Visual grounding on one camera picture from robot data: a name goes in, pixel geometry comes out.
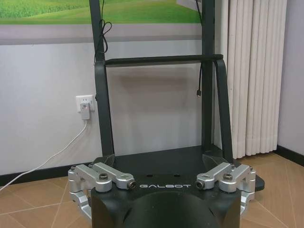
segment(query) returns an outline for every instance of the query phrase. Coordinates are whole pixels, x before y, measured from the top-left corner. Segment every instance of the wall baseboard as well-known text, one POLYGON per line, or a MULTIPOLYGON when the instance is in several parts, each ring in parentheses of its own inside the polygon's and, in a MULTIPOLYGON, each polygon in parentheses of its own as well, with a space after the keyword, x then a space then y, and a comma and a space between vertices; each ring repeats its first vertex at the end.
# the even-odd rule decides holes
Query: wall baseboard
MULTIPOLYGON (((44 179, 51 179, 51 178, 56 178, 56 177, 65 177, 65 176, 67 176, 67 172, 71 168, 71 166, 72 165, 66 165, 66 166, 59 166, 59 167, 53 167, 53 168, 48 168, 48 169, 36 170, 36 171, 33 171, 29 174, 26 174, 26 175, 20 177, 15 182, 13 182, 13 184, 30 182, 30 181, 38 181, 38 180, 44 180, 44 179)), ((0 176, 0 186, 7 184, 8 182, 10 182, 12 179, 14 179, 15 177, 17 177, 20 174, 21 174, 21 172, 1 175, 0 176)))
POLYGON ((274 153, 288 159, 291 160, 299 165, 304 166, 304 155, 297 153, 295 151, 292 151, 290 149, 287 149, 283 146, 277 146, 276 151, 274 151, 274 153))

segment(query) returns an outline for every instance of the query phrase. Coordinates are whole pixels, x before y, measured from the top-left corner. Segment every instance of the black cable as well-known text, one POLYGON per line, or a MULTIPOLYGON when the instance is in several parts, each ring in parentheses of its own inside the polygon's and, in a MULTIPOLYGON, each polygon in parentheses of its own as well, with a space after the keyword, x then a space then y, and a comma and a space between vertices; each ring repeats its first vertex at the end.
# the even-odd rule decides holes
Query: black cable
MULTIPOLYGON (((202 15, 201 15, 201 13, 200 13, 199 2, 198 2, 198 0, 195 0, 195 2, 196 2, 196 8, 197 8, 198 13, 199 13, 200 24, 201 24, 201 26, 203 26, 203 18, 202 18, 202 15)), ((196 91, 196 95, 197 95, 198 97, 201 96, 201 90, 200 90, 201 74, 202 74, 202 63, 200 63, 200 69, 199 69, 199 88, 198 88, 198 90, 196 91)))
POLYGON ((105 0, 103 0, 103 4, 101 6, 101 19, 100 19, 100 22, 99 22, 99 27, 100 27, 100 35, 99 35, 99 40, 98 40, 98 44, 97 44, 97 47, 96 47, 96 50, 95 50, 95 62, 96 62, 96 56, 97 54, 104 54, 108 51, 108 42, 106 41, 106 38, 105 38, 105 35, 107 32, 109 32, 112 28, 112 23, 111 22, 106 22, 104 20, 104 4, 105 3, 105 0), (110 28, 108 30, 105 29, 105 27, 107 25, 110 25, 110 28), (102 48, 100 47, 100 45, 105 45, 104 50, 102 50, 102 48))
POLYGON ((196 91, 196 95, 197 95, 198 97, 201 96, 201 90, 200 90, 201 71, 202 71, 202 64, 200 64, 200 69, 199 69, 199 89, 196 91))
POLYGON ((198 13, 199 13, 200 24, 202 25, 203 24, 203 19, 202 19, 201 13, 200 13, 199 1, 195 0, 195 2, 196 2, 196 8, 198 9, 198 13))

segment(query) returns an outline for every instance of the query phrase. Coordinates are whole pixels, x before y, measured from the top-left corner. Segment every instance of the wall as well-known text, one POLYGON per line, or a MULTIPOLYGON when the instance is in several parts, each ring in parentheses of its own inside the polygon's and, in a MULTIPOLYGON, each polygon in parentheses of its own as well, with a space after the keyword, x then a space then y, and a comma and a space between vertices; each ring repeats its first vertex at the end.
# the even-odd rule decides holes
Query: wall
POLYGON ((304 155, 304 1, 287 1, 278 145, 304 155))
MULTIPOLYGON (((199 54, 200 41, 113 42, 108 58, 199 54)), ((95 94, 93 44, 0 46, 0 175, 38 166, 83 127, 75 96, 95 94)), ((198 65, 111 68, 117 154, 200 145, 198 65)), ((98 115, 46 167, 101 155, 98 115)))

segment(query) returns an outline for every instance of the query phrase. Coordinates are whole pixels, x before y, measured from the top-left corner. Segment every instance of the hex bolt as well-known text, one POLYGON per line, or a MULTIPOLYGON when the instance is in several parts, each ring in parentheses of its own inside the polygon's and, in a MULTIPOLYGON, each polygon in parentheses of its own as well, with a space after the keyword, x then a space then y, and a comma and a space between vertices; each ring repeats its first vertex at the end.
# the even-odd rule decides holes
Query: hex bolt
POLYGON ((136 182, 135 181, 130 181, 129 183, 128 183, 128 189, 135 189, 135 187, 136 187, 136 182))
POLYGON ((196 182, 196 187, 197 187, 199 190, 202 190, 202 189, 205 187, 205 183, 204 183, 204 182, 201 182, 201 181, 197 181, 197 182, 196 182))
POLYGON ((230 181, 232 180, 232 175, 230 173, 225 173, 223 175, 224 180, 230 181))
POLYGON ((106 174, 106 173, 101 173, 101 174, 99 175, 99 179, 100 179, 100 180, 107 180, 107 179, 108 179, 108 174, 106 174))

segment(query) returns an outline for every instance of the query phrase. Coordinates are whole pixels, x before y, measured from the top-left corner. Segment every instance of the connector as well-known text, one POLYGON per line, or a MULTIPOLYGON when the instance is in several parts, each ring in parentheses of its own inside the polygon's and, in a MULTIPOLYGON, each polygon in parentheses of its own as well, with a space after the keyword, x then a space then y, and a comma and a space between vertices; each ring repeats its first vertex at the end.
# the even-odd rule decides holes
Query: connector
POLYGON ((197 95, 198 97, 201 97, 201 91, 200 91, 199 89, 196 91, 196 95, 197 95))
POLYGON ((81 103, 80 104, 80 113, 83 120, 89 120, 90 115, 90 103, 81 103))

